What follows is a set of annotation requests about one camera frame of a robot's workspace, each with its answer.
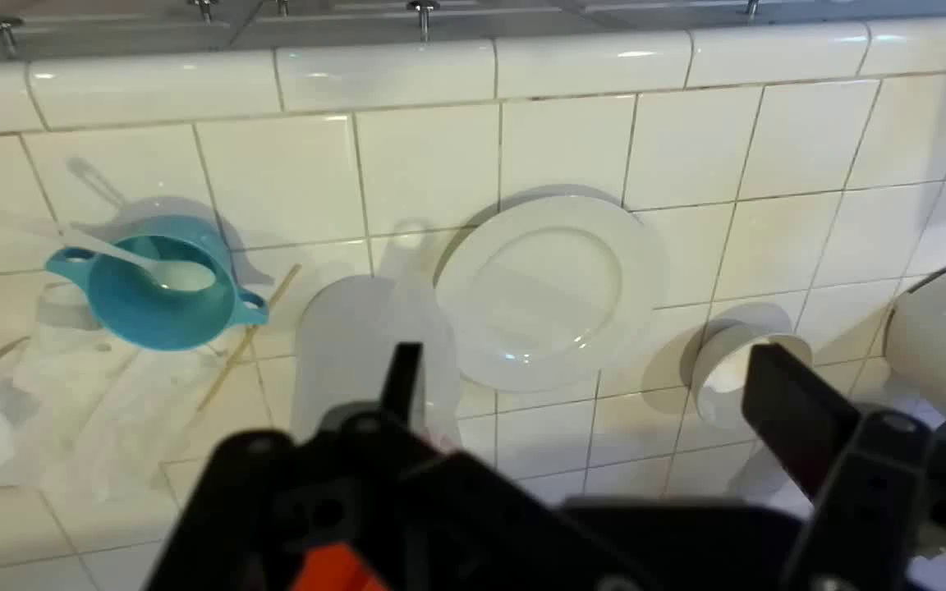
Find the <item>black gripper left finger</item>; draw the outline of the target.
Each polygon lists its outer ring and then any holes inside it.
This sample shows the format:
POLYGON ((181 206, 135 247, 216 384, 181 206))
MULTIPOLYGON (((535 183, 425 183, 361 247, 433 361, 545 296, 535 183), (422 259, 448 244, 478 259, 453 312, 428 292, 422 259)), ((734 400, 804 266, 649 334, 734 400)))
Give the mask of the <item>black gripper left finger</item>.
POLYGON ((382 410, 409 423, 422 394, 422 342, 400 342, 385 374, 382 410))

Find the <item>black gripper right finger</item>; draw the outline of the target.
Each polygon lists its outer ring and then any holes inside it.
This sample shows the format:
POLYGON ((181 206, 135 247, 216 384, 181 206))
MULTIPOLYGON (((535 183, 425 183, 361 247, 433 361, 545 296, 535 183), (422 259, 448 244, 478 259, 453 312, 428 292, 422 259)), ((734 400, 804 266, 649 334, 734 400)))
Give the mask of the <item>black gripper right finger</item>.
POLYGON ((744 418, 807 498, 860 423, 860 410, 783 346, 753 348, 744 418))

